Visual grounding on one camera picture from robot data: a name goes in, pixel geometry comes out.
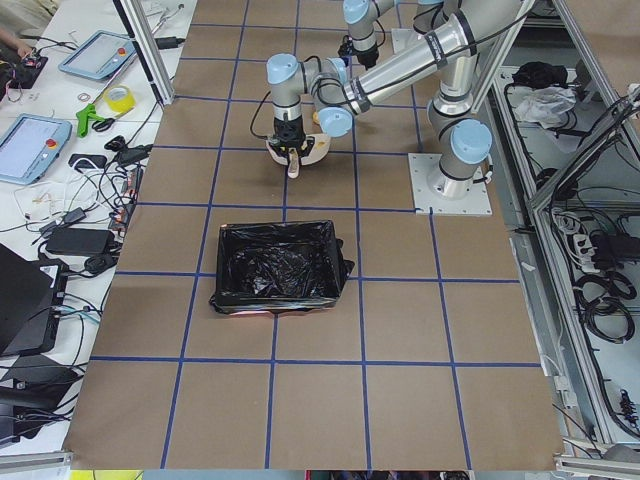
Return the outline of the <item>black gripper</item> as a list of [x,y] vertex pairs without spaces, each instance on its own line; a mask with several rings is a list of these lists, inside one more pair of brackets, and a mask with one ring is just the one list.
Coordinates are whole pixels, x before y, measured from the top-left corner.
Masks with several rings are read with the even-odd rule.
[[292,120],[273,121],[274,134],[267,140],[267,147],[276,155],[287,155],[294,149],[298,155],[304,151],[306,134],[301,117]]
[[365,68],[371,68],[376,65],[379,58],[379,45],[376,39],[373,39],[371,46],[361,48],[355,45],[354,40],[349,35],[344,35],[337,53],[346,66],[349,66],[351,59],[355,57],[360,65]]

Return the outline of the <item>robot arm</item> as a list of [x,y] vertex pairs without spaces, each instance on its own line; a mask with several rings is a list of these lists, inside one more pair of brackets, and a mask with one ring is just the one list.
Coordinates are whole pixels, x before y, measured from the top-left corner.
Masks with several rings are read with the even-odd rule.
[[[348,33],[338,48],[338,56],[349,65],[355,58],[365,69],[374,67],[379,59],[379,49],[386,42],[387,34],[380,18],[394,9],[399,1],[344,1],[342,12]],[[445,20],[444,1],[418,1],[412,19],[413,33],[405,44],[425,35]]]
[[430,105],[434,126],[445,130],[467,116],[477,56],[499,36],[522,24],[522,1],[422,1],[414,18],[417,33],[404,49],[378,59],[375,22],[392,1],[346,1],[342,5],[352,53],[365,72],[349,77],[341,58],[304,61],[289,53],[266,64],[274,132],[266,148],[291,178],[322,160],[330,141],[350,132],[356,116],[397,92],[439,72],[440,88]]

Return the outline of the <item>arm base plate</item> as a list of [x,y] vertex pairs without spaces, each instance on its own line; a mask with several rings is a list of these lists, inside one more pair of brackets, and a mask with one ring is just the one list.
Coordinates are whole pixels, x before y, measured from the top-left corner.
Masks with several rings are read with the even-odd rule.
[[424,35],[413,29],[392,28],[391,39],[393,53],[397,54],[424,39]]
[[408,155],[415,213],[491,216],[492,208],[482,168],[478,166],[471,179],[452,180],[442,173],[440,158],[441,154]]

